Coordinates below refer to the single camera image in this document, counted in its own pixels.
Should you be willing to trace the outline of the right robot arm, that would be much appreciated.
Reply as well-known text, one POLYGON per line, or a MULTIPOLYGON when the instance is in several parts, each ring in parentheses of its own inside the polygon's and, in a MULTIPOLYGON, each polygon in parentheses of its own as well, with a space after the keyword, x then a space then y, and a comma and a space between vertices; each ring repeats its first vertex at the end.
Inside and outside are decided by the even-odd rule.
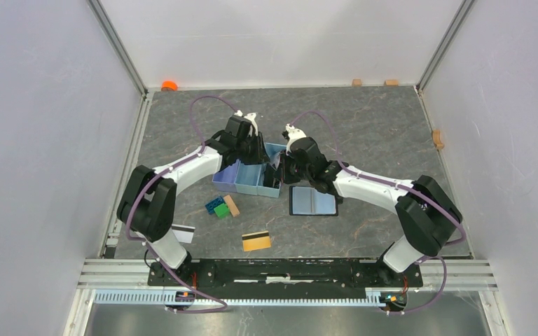
POLYGON ((286 184, 307 181, 336 200, 360 200, 397 215, 403 235, 379 258, 377 278, 393 286, 405 271, 444 246, 465 240, 462 214, 430 176, 415 180, 364 172, 340 160, 328 160, 311 137, 290 140, 277 155, 277 177, 286 184))

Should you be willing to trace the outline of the gold credit card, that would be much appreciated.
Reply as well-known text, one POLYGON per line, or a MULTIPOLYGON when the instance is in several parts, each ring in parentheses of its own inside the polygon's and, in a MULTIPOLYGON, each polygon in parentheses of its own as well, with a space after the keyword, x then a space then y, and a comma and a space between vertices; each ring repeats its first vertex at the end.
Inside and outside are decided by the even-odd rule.
POLYGON ((268 249, 272 246, 268 231, 253 232, 242 235, 242 247, 244 252, 268 249))

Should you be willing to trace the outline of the black card holder wallet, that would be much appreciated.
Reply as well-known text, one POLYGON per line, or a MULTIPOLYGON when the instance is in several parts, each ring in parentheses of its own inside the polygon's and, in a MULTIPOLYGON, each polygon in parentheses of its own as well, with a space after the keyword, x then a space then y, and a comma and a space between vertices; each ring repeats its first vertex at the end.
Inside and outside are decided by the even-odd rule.
POLYGON ((333 195, 321 193, 312 187, 289 188, 290 216, 338 216, 338 203, 333 195))

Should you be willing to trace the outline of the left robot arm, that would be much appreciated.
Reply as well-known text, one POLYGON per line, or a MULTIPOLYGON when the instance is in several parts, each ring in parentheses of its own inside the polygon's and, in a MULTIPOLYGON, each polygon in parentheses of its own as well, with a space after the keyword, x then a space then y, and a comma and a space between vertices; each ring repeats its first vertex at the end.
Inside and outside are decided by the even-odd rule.
POLYGON ((144 242, 166 265, 165 276, 175 285, 192 276, 188 251, 171 226, 177 195, 199 180, 242 163, 259 165, 269 161, 256 114, 237 111, 224 129, 204 141, 194 153, 156 168, 134 168, 116 210, 125 224, 128 239, 144 242))

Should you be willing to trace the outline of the silver credit card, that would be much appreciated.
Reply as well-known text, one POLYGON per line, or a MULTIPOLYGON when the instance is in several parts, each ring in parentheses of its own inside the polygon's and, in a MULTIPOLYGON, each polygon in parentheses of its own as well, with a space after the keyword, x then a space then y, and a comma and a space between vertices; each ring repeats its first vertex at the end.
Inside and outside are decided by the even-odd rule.
POLYGON ((172 225, 171 230, 179 242, 190 244, 193 241, 195 227, 187 225, 172 225))

